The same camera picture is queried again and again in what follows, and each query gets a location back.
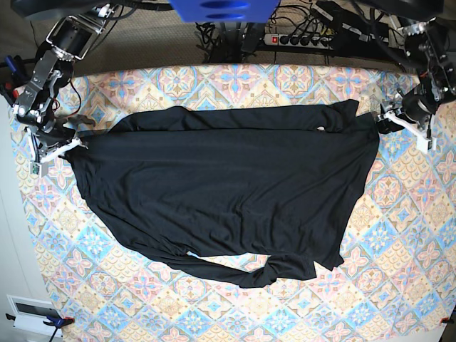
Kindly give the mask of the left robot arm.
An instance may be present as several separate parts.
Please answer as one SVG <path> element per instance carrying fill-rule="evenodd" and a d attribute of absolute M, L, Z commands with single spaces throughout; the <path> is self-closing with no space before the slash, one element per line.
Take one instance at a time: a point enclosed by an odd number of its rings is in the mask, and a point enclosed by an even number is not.
<path fill-rule="evenodd" d="M 378 34 L 377 22 L 372 29 L 380 49 L 404 68 L 416 71 L 418 84 L 395 95 L 380 105 L 375 120 L 381 134 L 408 130 L 414 135 L 431 138 L 438 108 L 455 101 L 455 59 L 446 49 L 450 42 L 448 28 L 436 22 L 408 21 L 398 31 L 403 37 L 403 55 L 390 48 Z"/>

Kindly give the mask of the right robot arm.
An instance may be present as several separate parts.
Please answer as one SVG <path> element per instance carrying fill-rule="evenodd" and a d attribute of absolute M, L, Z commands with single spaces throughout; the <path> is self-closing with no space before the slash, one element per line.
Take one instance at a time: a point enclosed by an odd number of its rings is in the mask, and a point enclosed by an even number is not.
<path fill-rule="evenodd" d="M 53 106 L 59 90 L 71 82 L 74 63 L 86 57 L 119 12 L 119 5 L 108 3 L 69 15 L 57 22 L 41 44 L 33 73 L 13 105 L 16 119 L 31 134 L 36 153 L 66 145 L 75 137 L 75 130 L 55 116 Z"/>

